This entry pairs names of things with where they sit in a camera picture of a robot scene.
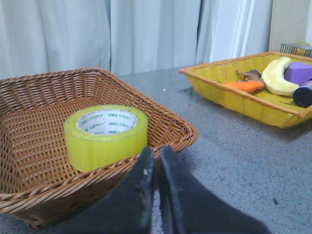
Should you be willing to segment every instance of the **carrot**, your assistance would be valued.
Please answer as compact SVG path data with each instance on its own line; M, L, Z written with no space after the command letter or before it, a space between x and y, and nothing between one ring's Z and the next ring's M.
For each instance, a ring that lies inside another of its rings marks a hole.
M243 82L236 81L236 82L228 82L225 84L233 88L245 91L247 93L252 93L253 91L264 88L264 83L257 81L257 80L250 80L250 81L243 81Z

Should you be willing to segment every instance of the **gray countertop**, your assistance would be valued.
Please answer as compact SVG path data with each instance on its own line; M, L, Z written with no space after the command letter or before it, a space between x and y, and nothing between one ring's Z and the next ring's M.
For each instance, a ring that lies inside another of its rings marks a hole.
M207 189L274 234L312 233L312 121L287 130L265 125L203 99L178 69L120 78L198 129L197 142L179 156ZM57 230L29 230L0 215L1 234ZM158 191L152 233L162 233Z

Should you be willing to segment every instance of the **wicker basket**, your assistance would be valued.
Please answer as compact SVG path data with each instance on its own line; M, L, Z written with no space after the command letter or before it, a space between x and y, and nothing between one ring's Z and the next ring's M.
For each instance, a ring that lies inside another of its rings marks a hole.
M312 106L299 107L294 103L292 97L273 95L266 89L262 92L248 94L224 84L242 79L237 71L246 72L257 69L262 73L272 60L281 56L289 56L292 61L312 64L312 59L308 57L265 52L200 64L180 69L180 72L186 75L194 89L204 98L265 124L287 128L312 118Z
M148 145L180 152L197 139L186 120L96 68L0 80L0 213L41 229L88 207L108 194L137 156L88 173L67 160L65 119L99 104L141 109L149 119Z

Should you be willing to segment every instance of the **yellow tape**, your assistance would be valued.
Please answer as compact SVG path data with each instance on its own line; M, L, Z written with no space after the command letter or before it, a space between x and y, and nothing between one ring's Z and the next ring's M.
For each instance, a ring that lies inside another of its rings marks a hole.
M82 109L64 123L70 164L81 172L133 156L147 146L146 115L133 107L100 105Z

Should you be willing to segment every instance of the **brown wicker basket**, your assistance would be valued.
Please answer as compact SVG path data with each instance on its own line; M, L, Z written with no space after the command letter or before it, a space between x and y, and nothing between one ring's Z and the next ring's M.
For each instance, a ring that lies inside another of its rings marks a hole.
M67 160L63 123L93 105L141 109L149 119L148 145L176 152L193 144L197 130L185 119L97 68L0 80L0 214L34 229L60 222L108 194L137 155L80 173Z

